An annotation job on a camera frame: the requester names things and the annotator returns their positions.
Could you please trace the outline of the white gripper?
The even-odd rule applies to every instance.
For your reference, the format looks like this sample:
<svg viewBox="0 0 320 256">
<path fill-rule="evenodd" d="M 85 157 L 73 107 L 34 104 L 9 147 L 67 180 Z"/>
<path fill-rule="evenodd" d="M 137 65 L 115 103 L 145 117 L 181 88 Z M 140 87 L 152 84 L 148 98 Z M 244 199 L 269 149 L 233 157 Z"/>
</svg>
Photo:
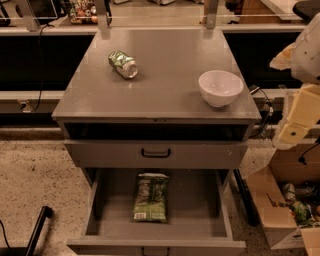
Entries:
<svg viewBox="0 0 320 256">
<path fill-rule="evenodd" d="M 294 93 L 287 122 L 279 126 L 278 139 L 286 144 L 298 144 L 320 120 L 320 86 L 304 83 Z"/>
</svg>

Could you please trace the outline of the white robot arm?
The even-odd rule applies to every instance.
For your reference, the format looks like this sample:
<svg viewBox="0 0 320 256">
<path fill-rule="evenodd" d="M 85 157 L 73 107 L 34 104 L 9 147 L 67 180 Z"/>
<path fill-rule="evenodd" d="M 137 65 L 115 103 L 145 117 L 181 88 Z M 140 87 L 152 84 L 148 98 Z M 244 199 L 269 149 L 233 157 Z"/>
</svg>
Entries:
<svg viewBox="0 0 320 256">
<path fill-rule="evenodd" d="M 276 132 L 280 143 L 293 146 L 320 120 L 320 13 L 272 59 L 270 67 L 290 69 L 292 77 L 302 82 Z"/>
</svg>

